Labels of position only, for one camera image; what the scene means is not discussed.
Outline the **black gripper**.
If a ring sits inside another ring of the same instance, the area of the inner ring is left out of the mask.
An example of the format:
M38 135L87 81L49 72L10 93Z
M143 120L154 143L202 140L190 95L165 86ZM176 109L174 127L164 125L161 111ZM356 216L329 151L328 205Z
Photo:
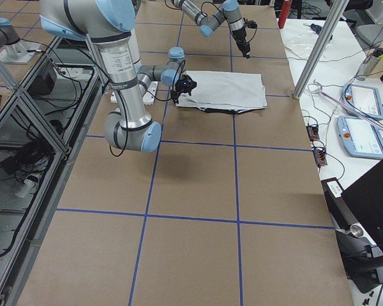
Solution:
M194 81L190 75L182 75L181 78L175 83L173 102L178 104L181 94L187 94L191 96L192 90L194 90L196 87L197 82Z
M246 40L245 30L233 31L233 37L236 42L238 49L242 52L244 58L250 58L250 44Z

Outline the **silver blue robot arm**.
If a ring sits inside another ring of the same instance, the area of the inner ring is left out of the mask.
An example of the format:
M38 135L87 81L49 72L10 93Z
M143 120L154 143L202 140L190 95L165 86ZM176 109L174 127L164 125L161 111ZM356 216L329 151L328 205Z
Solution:
M146 111L143 96L151 82L174 90L175 97L190 94L197 83L186 74L183 55L169 57L165 65L136 68L129 41L135 27L131 1L41 1L42 28L69 40L90 40L99 51L95 61L113 88L118 110L109 113L105 138L121 150L155 151L161 125Z
M237 48L246 59L250 58L250 40L247 39L246 29L257 29L254 20L244 18L239 9L238 1L224 1L216 6L214 3L204 1L197 6L193 1L170 1L165 5L172 10L181 10L190 17L205 37L210 37L223 23L227 23L231 37Z

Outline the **third background robot arm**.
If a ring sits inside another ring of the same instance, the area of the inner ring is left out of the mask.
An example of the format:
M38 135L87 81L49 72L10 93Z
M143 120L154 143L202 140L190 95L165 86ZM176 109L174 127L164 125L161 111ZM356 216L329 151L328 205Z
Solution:
M22 41L12 23L0 17L0 61L7 64L27 64L41 51L41 43Z

